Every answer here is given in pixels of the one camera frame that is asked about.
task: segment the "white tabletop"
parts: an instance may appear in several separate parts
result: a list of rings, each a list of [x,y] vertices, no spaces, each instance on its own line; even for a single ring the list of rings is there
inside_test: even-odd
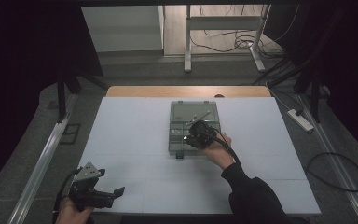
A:
[[[99,191],[126,187],[112,208],[143,214],[230,214],[229,184],[205,157],[177,160],[168,151],[172,101],[215,101],[222,132],[233,139],[245,173],[266,181],[290,215],[320,210],[274,98],[105,97],[79,166],[105,176]]]

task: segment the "black curtain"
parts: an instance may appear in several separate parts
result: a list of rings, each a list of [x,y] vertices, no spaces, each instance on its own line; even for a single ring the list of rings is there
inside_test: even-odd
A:
[[[102,76],[80,7],[0,2],[0,170],[61,69]]]
[[[352,1],[324,52],[328,104],[358,141],[358,1]]]

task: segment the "white wall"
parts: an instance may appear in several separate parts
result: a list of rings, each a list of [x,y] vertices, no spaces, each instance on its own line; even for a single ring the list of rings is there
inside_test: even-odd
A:
[[[97,52],[162,49],[158,6],[82,10]]]

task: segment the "cable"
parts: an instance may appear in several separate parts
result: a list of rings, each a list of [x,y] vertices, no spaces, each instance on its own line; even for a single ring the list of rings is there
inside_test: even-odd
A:
[[[237,47],[235,47],[234,49],[220,50],[220,49],[211,48],[211,47],[209,47],[209,46],[196,44],[191,37],[190,37],[190,40],[191,40],[191,42],[192,42],[195,46],[197,46],[197,47],[202,47],[202,48],[206,48],[206,49],[211,49],[211,50],[215,50],[215,51],[218,51],[218,52],[230,52],[230,51],[232,51],[232,50],[234,50],[234,49],[239,48],[239,46],[237,46]]]
[[[284,64],[288,63],[288,61],[286,59],[282,59],[279,62],[277,62],[274,66],[272,66],[267,72],[265,72],[263,75],[261,75],[260,77],[258,77],[254,82],[253,85],[255,85],[256,83],[259,83],[259,85],[261,85],[261,80],[266,77],[268,74],[270,74],[271,72],[273,72],[275,69],[283,66]]]
[[[252,36],[252,35],[237,35],[237,33],[236,33],[235,34],[235,40],[234,40],[234,47],[238,47],[238,48],[241,48],[241,49],[248,49],[248,48],[251,47],[250,44],[254,43],[254,40],[242,39],[241,37],[251,37],[252,39],[255,39],[255,37]]]
[[[250,31],[249,30],[241,30],[241,31],[232,31],[232,32],[227,32],[227,33],[222,33],[222,34],[208,34],[208,33],[206,33],[206,30],[204,30],[204,33],[206,35],[232,35],[232,34],[243,33],[243,32],[250,32]]]
[[[272,93],[272,95],[274,95],[275,99],[277,99],[279,101],[279,103],[281,103],[281,105],[283,105],[284,107],[286,107],[287,110],[290,110],[289,106],[287,106],[286,104],[284,104],[279,98],[278,96],[275,94],[275,92],[272,89],[269,89],[269,91]]]
[[[284,50],[277,51],[278,53],[269,52],[264,50],[265,45],[258,46],[259,54],[266,59],[284,58]]]
[[[52,223],[55,224],[57,221],[57,217],[58,214],[60,213],[60,206],[61,206],[61,200],[62,200],[62,193],[63,193],[63,189],[65,188],[66,184],[68,183],[69,179],[72,177],[72,175],[77,175],[80,170],[82,169],[82,167],[80,167],[77,170],[72,171],[66,178],[65,180],[62,182],[60,191],[57,193],[56,196],[56,200],[54,203],[54,209],[53,209],[53,219],[52,219]]]
[[[223,147],[226,148],[226,150],[228,151],[228,153],[234,158],[234,161],[239,165],[241,166],[241,162],[240,162],[240,159],[238,158],[237,154],[234,152],[234,150],[232,149],[232,147],[228,144],[228,142],[226,141],[225,137],[223,137],[223,135],[220,133],[220,135],[223,137],[224,141],[222,141],[221,139],[211,135],[211,134],[208,134],[206,132],[203,132],[201,131],[200,133],[204,134],[205,136],[207,137],[210,137],[212,139],[214,139],[214,141],[220,143]]]
[[[226,13],[226,15],[231,11],[231,9],[232,9],[232,5],[231,6],[229,6],[229,11]]]
[[[345,160],[351,162],[355,167],[356,169],[358,170],[358,164],[356,164],[353,160],[351,160],[350,158],[346,157],[346,156],[343,156],[341,154],[338,154],[338,153],[335,153],[335,152],[324,152],[324,153],[320,153],[320,154],[317,154],[315,155],[312,159],[310,159],[310,161],[308,162],[308,165],[307,167],[304,167],[303,166],[303,169],[304,169],[304,172],[305,172],[305,175],[306,174],[311,174],[313,175],[315,178],[317,178],[318,180],[320,180],[322,183],[324,183],[325,185],[328,185],[334,189],[341,189],[341,190],[344,190],[344,191],[347,191],[347,192],[358,192],[358,189],[344,189],[340,186],[337,186],[337,185],[334,185],[330,182],[327,182],[326,180],[324,180],[323,178],[321,178],[320,176],[316,175],[314,172],[310,171],[310,166],[312,164],[313,161],[315,161],[317,158],[321,157],[321,156],[327,156],[327,155],[330,155],[330,156],[339,156],[341,158],[344,158]]]
[[[203,16],[203,7],[200,5],[200,15]]]
[[[287,64],[286,67],[284,67],[284,68],[282,69],[282,67],[283,67],[283,65],[282,65],[282,66],[280,66],[279,71],[278,71],[277,73],[272,74],[272,75],[270,75],[269,77],[266,77],[266,81],[267,81],[267,82],[270,82],[271,80],[275,80],[275,79],[279,78],[280,73],[283,72],[283,71],[285,71],[286,69],[288,69],[288,68],[291,66],[290,61],[286,61],[285,64]]]
[[[253,11],[254,14],[255,14],[255,5],[252,5],[252,11]]]
[[[263,5],[263,7],[261,8],[261,11],[260,11],[260,17],[263,15],[263,10],[264,10],[264,5]]]
[[[301,109],[297,110],[298,111],[303,111],[304,110],[304,107],[295,99],[293,98],[292,96],[290,96],[289,94],[287,94],[286,92],[283,92],[283,91],[280,91],[278,89],[275,88],[276,91],[282,93],[282,94],[285,94],[287,97],[289,97],[290,99],[292,99],[298,106],[300,106]]]

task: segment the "gray box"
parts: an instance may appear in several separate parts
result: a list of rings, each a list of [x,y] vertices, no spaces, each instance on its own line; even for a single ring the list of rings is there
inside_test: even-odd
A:
[[[188,129],[191,125],[188,125],[188,123],[194,119],[202,119],[210,126],[220,131],[220,122],[216,102],[171,102],[168,150],[170,151],[170,155],[176,156],[177,159],[182,159],[185,155],[203,155],[196,148],[186,144],[183,139],[186,135],[189,135]]]

